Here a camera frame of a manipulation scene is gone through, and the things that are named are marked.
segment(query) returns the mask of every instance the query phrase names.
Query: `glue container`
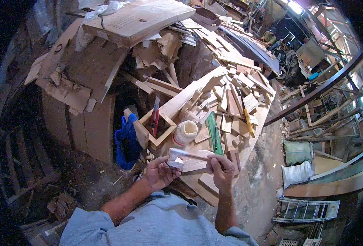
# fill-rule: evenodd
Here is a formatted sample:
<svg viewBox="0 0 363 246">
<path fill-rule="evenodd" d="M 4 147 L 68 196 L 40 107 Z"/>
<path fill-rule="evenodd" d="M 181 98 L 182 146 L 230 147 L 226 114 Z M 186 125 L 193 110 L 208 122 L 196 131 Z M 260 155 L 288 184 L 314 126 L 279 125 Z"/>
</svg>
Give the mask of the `glue container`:
<svg viewBox="0 0 363 246">
<path fill-rule="evenodd" d="M 176 146 L 184 146 L 194 140 L 198 133 L 198 126 L 193 121 L 181 122 L 172 136 L 173 143 Z"/>
</svg>

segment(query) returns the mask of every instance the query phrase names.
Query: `concrete floor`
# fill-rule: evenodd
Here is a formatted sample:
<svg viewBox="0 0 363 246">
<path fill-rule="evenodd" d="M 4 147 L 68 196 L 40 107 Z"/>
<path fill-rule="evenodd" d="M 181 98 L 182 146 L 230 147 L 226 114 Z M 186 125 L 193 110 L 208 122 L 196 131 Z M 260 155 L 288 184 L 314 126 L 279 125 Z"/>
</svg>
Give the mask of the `concrete floor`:
<svg viewBox="0 0 363 246">
<path fill-rule="evenodd" d="M 280 101 L 276 96 L 269 115 L 280 110 Z M 284 158 L 280 123 L 278 121 L 263 128 L 250 157 L 240 157 L 247 163 L 234 186 L 239 226 L 260 245 L 272 228 L 271 218 L 277 208 L 276 190 L 282 184 L 281 165 L 284 165 Z M 68 173 L 68 193 L 73 194 L 75 189 L 78 204 L 88 211 L 100 209 L 105 202 L 126 191 L 137 172 L 134 169 L 123 171 L 117 165 L 110 167 L 83 153 L 71 155 L 74 158 Z M 194 200 L 204 216 L 214 224 L 217 208 L 209 206 L 199 197 Z"/>
</svg>

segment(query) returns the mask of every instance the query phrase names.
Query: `curved wooden panel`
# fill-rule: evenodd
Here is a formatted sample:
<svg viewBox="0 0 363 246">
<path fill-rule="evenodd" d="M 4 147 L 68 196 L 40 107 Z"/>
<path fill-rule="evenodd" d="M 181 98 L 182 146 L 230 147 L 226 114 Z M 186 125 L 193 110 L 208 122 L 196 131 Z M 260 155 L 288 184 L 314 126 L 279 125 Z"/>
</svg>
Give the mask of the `curved wooden panel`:
<svg viewBox="0 0 363 246">
<path fill-rule="evenodd" d="M 297 184 L 284 190 L 284 196 L 316 197 L 333 196 L 353 192 L 363 188 L 363 172 L 336 182 L 323 184 Z"/>
</svg>

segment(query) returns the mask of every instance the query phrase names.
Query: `blue cloth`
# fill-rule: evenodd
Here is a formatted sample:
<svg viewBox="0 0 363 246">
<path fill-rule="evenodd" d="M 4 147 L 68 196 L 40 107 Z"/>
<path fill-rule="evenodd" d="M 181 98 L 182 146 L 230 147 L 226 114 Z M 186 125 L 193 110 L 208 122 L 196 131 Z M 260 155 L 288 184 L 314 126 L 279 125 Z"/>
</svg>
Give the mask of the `blue cloth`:
<svg viewBox="0 0 363 246">
<path fill-rule="evenodd" d="M 115 131 L 116 163 L 125 170 L 132 169 L 140 155 L 140 145 L 133 126 L 137 120 L 138 118 L 134 114 L 130 114 L 128 121 L 122 116 L 122 127 Z"/>
<path fill-rule="evenodd" d="M 194 205 L 171 194 L 154 192 L 115 227 L 109 214 L 76 208 L 60 246 L 91 245 L 250 245 L 258 244 L 237 227 L 217 232 Z"/>
</svg>

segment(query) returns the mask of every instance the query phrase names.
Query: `person in background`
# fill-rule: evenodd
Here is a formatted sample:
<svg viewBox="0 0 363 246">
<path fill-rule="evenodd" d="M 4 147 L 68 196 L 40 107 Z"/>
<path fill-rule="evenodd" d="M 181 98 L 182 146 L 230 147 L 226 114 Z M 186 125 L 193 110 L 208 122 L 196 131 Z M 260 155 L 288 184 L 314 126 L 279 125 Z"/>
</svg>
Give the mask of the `person in background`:
<svg viewBox="0 0 363 246">
<path fill-rule="evenodd" d="M 158 157 L 125 193 L 105 203 L 100 211 L 76 208 L 60 246 L 85 245 L 248 245 L 258 246 L 239 229 L 233 200 L 233 163 L 208 155 L 208 173 L 219 190 L 214 226 L 197 206 L 161 191 L 181 170 L 168 166 L 169 156 Z"/>
<path fill-rule="evenodd" d="M 274 44 L 276 42 L 276 28 L 272 27 L 269 29 L 269 31 L 266 31 L 265 34 L 261 37 L 261 40 L 268 45 Z"/>
</svg>

